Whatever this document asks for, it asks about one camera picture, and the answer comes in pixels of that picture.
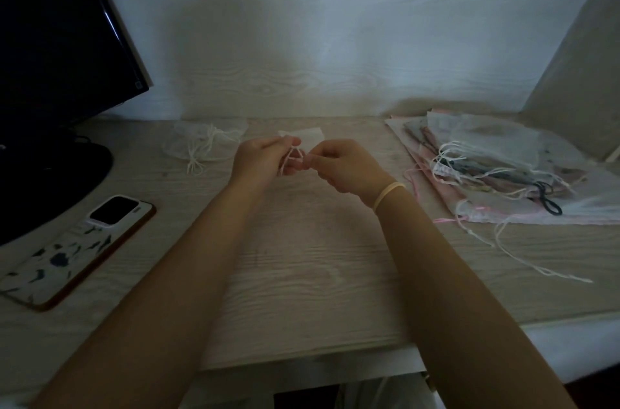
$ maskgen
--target monitor screen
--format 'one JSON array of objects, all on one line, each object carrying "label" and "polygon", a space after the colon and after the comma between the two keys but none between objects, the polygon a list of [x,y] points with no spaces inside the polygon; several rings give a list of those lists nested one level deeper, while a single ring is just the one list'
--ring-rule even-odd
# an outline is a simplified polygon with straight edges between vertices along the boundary
[{"label": "monitor screen", "polygon": [[0,137],[70,126],[148,89],[108,0],[3,0],[1,19]]}]

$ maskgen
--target monitor stand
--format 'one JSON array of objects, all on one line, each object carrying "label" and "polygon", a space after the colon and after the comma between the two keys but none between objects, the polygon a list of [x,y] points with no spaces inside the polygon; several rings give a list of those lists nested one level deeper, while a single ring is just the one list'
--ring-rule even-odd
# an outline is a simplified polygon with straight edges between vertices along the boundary
[{"label": "monitor stand", "polygon": [[3,162],[0,245],[74,206],[99,185],[112,163],[108,148],[74,136],[59,137]]}]

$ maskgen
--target beige hair tie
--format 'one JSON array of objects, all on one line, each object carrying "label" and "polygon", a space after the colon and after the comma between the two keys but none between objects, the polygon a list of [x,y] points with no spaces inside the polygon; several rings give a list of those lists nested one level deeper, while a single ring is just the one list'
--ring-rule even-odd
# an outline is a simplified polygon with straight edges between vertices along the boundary
[{"label": "beige hair tie", "polygon": [[405,187],[405,184],[403,184],[402,182],[393,182],[389,186],[385,187],[383,189],[383,192],[381,192],[379,194],[379,196],[377,197],[377,200],[375,200],[375,204],[373,205],[373,212],[374,213],[377,212],[377,207],[379,206],[381,201],[385,198],[385,196],[387,194],[389,194],[390,192],[392,192],[392,190],[396,189],[397,187],[403,187],[403,188],[407,189],[407,187]]}]

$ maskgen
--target wooden desk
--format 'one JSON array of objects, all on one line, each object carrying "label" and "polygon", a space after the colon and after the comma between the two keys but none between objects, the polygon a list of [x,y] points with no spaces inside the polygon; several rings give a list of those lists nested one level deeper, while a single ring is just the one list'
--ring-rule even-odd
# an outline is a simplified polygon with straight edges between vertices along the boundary
[{"label": "wooden desk", "polygon": [[[397,178],[412,166],[379,118],[255,120],[247,137],[314,126],[321,126],[326,138],[357,139]],[[52,311],[35,313],[0,299],[0,394],[35,390],[48,381],[226,184],[231,162],[193,177],[186,174],[185,162],[162,153],[170,127],[168,122],[85,124],[81,133],[112,150],[111,174],[73,209],[0,248],[4,273],[110,195],[126,194],[158,208],[144,228]],[[428,214],[449,216],[423,176],[417,179]],[[455,224],[438,227],[522,325],[620,311],[620,227],[510,225],[502,236],[515,254],[591,278],[594,284],[542,276]],[[492,236],[490,225],[472,227]],[[244,241],[202,368],[309,356],[323,356],[317,358],[329,364],[330,358],[341,357],[326,354],[355,356],[359,350],[377,354],[407,347],[410,352],[414,348],[400,306],[396,271],[373,213],[312,171],[277,179]]]}]

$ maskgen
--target left hand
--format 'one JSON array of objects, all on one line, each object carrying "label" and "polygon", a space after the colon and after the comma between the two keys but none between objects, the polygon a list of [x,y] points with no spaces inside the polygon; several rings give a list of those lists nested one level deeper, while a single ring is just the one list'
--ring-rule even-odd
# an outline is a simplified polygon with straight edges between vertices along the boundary
[{"label": "left hand", "polygon": [[[299,146],[301,140],[292,136],[274,136],[255,138],[239,145],[234,157],[229,185],[243,185],[252,193],[263,193],[278,175],[284,157],[293,146]],[[297,150],[291,158],[298,158]],[[287,163],[283,174],[290,176],[303,169],[299,162]]]}]

